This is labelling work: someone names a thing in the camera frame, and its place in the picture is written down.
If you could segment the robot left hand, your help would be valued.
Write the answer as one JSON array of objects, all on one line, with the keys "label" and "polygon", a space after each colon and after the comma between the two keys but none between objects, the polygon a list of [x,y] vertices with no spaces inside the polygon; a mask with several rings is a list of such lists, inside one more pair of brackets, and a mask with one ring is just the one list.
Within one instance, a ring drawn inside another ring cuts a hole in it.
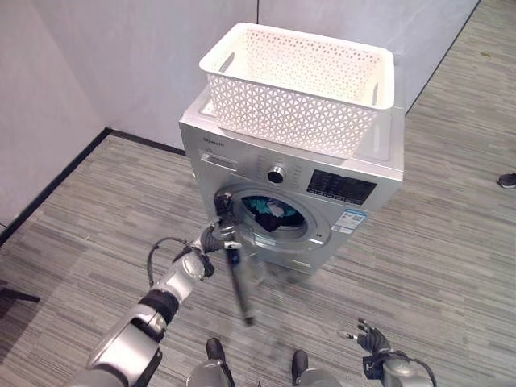
[{"label": "robot left hand", "polygon": [[211,223],[201,237],[204,252],[216,252],[219,250],[238,250],[242,244],[237,239],[235,222],[230,218],[221,218]]}]

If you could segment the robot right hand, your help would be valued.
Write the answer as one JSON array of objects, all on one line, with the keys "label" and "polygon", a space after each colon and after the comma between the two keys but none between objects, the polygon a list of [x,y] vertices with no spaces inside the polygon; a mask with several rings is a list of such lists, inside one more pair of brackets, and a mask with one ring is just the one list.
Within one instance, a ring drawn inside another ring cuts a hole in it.
[{"label": "robot right hand", "polygon": [[366,352],[374,356],[393,351],[385,335],[366,319],[358,318],[357,328],[359,330],[357,334],[344,330],[338,330],[337,334],[342,339],[358,343]]}]

